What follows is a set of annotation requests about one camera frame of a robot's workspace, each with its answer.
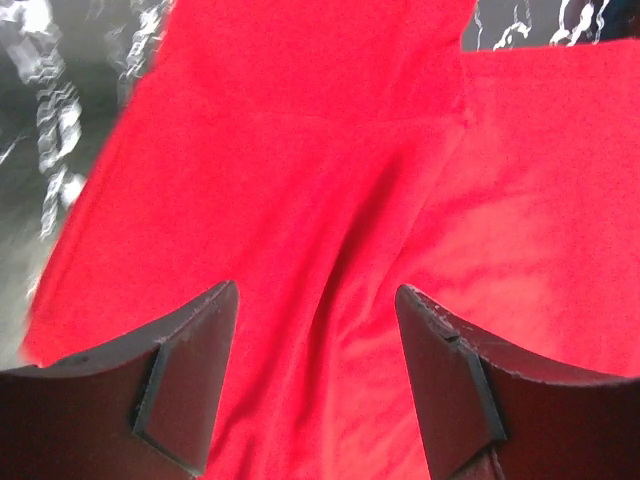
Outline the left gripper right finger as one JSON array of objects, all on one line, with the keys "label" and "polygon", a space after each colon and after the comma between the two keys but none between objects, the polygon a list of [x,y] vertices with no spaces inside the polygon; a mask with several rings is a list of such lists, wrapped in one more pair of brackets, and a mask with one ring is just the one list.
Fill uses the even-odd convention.
[{"label": "left gripper right finger", "polygon": [[635,479],[639,382],[561,363],[413,286],[395,310],[434,479]]}]

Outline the dark red t shirt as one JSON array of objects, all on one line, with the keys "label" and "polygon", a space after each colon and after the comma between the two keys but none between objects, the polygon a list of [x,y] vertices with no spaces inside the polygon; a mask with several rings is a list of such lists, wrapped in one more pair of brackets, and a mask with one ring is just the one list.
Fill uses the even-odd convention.
[{"label": "dark red t shirt", "polygon": [[427,474],[393,299],[639,372],[639,43],[463,52],[470,1],[179,1],[41,277],[41,364],[221,280],[210,479]]}]

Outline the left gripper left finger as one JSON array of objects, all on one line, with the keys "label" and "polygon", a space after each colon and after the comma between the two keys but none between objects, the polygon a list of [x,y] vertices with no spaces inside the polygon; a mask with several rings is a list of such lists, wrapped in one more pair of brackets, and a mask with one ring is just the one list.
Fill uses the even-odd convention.
[{"label": "left gripper left finger", "polygon": [[223,282],[177,311],[45,368],[1,374],[5,479],[196,479],[234,334]]}]

